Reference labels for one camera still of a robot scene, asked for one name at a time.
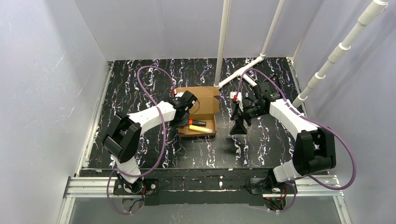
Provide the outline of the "yellow highlighter marker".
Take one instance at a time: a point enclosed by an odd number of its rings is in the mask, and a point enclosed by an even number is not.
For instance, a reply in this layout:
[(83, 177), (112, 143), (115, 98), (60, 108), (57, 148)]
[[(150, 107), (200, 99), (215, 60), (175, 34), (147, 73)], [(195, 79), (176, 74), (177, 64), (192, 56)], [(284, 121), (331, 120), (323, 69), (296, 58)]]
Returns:
[(213, 130), (203, 126), (189, 125), (189, 129), (200, 133), (212, 133)]

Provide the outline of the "orange capped black marker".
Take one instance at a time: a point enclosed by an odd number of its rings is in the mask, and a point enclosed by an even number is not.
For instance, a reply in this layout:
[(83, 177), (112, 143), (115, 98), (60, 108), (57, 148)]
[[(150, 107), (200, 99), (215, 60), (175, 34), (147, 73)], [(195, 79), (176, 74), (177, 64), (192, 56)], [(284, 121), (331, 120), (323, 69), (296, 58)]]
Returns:
[(193, 126), (206, 126), (206, 122), (205, 121), (200, 121), (200, 120), (189, 120), (189, 125), (193, 125)]

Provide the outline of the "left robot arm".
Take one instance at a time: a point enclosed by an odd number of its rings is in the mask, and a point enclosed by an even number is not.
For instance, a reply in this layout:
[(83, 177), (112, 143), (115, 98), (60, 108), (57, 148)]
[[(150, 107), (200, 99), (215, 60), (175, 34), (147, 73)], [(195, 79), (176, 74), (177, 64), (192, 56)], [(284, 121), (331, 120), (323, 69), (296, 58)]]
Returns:
[(133, 185), (147, 174), (141, 173), (136, 162), (140, 137), (154, 127), (165, 127), (166, 122), (178, 123), (197, 101), (193, 93), (184, 91), (143, 111), (116, 113), (101, 137), (101, 143), (114, 159), (118, 173), (125, 182)]

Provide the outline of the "brown cardboard box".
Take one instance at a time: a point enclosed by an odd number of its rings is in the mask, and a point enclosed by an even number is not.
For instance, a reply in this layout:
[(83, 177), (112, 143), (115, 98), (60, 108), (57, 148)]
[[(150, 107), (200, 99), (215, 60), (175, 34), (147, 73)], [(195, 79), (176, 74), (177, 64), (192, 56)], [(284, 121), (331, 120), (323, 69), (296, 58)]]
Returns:
[(219, 90), (214, 86), (196, 86), (196, 87), (178, 87), (174, 90), (175, 93), (182, 93), (189, 91), (198, 102), (189, 110), (188, 120), (197, 120), (206, 122), (206, 129), (210, 129), (211, 133), (204, 133), (189, 128), (187, 126), (180, 126), (178, 134), (181, 138), (193, 137), (209, 137), (213, 138), (217, 133), (216, 114), (219, 113)]

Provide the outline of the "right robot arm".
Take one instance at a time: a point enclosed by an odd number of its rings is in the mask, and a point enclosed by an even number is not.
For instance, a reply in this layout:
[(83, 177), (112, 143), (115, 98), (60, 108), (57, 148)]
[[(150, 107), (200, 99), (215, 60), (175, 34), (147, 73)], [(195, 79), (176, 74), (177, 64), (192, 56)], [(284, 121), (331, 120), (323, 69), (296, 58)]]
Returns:
[(251, 120), (263, 115), (276, 118), (295, 140), (292, 158), (284, 164), (271, 168), (265, 179), (247, 185), (250, 189), (281, 188), (285, 182), (316, 172), (327, 171), (336, 166), (335, 139), (329, 131), (306, 121), (303, 114), (284, 100), (281, 93), (268, 83), (253, 87), (255, 99), (231, 92), (235, 104), (231, 120), (235, 121), (230, 134), (247, 134)]

